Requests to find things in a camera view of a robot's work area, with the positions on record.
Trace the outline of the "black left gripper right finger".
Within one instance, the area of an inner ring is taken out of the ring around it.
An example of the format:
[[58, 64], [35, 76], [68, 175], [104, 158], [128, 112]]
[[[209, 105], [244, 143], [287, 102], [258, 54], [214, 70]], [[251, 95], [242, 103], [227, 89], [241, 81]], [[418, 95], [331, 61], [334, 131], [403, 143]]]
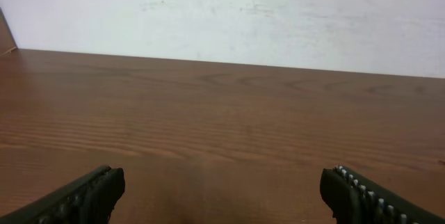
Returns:
[[444, 224], [346, 166], [323, 169], [320, 193], [337, 224]]

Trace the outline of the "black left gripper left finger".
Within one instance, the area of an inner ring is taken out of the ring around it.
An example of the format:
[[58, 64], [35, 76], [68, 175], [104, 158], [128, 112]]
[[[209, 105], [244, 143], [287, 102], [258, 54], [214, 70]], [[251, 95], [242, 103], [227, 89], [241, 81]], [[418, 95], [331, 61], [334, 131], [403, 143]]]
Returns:
[[108, 224], [125, 191], [122, 168], [100, 166], [56, 191], [1, 217], [10, 224]]

